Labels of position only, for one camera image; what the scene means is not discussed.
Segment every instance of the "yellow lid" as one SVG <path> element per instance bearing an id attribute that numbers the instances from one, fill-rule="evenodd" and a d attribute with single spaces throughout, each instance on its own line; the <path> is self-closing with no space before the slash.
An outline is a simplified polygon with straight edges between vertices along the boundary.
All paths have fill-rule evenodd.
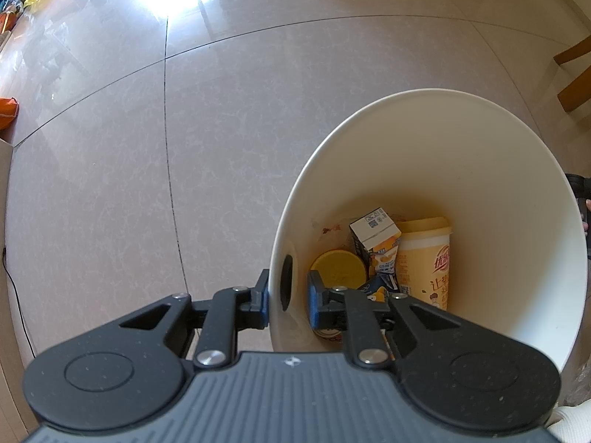
<path id="1" fill-rule="evenodd" d="M 318 270 L 326 288 L 346 286 L 358 289 L 367 280 L 361 258 L 346 250 L 330 250 L 321 254 L 310 270 Z"/>
<path id="2" fill-rule="evenodd" d="M 418 240 L 420 238 L 432 238 L 434 236 L 449 235 L 451 226 L 443 217 L 423 218 L 422 220 L 404 221 L 396 224 L 401 232 L 403 240 Z"/>

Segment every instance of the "white crosshair logo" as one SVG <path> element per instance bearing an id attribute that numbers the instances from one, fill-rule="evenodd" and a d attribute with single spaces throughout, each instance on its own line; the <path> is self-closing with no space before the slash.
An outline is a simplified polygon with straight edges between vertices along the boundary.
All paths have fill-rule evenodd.
<path id="1" fill-rule="evenodd" d="M 301 359 L 296 356 L 290 356 L 288 359 L 283 360 L 283 363 L 293 368 L 294 366 L 298 366 L 301 363 Z"/>

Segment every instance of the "gray ribbed panel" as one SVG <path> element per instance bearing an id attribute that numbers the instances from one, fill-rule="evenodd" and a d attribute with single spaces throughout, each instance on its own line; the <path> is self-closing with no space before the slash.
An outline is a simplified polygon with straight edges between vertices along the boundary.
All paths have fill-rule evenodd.
<path id="1" fill-rule="evenodd" d="M 341 353 L 243 353 L 232 368 L 199 374 L 169 412 L 109 436 L 43 427 L 28 443 L 482 443 L 442 429 L 407 405 L 383 372 L 360 370 Z M 545 430 L 496 443 L 554 443 Z"/>

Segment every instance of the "tile floor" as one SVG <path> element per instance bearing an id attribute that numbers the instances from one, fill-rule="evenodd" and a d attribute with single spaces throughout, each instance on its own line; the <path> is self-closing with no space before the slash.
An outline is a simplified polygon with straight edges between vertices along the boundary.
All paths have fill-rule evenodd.
<path id="1" fill-rule="evenodd" d="M 490 99 L 591 175 L 591 104 L 556 99 L 591 61 L 552 60 L 588 34 L 562 0 L 46 0 L 0 54 L 21 104 L 8 268 L 35 349 L 253 284 L 311 152 L 397 91 Z"/>

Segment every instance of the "bin handle hole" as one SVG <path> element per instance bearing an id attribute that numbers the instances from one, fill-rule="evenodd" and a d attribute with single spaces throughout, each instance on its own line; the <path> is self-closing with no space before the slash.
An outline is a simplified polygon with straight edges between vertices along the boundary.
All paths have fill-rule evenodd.
<path id="1" fill-rule="evenodd" d="M 293 274 L 294 260 L 291 255 L 286 255 L 283 260 L 283 268 L 281 269 L 281 281 L 279 283 L 279 299 L 281 300 L 281 307 L 283 311 L 290 306 L 291 300 L 291 277 Z"/>

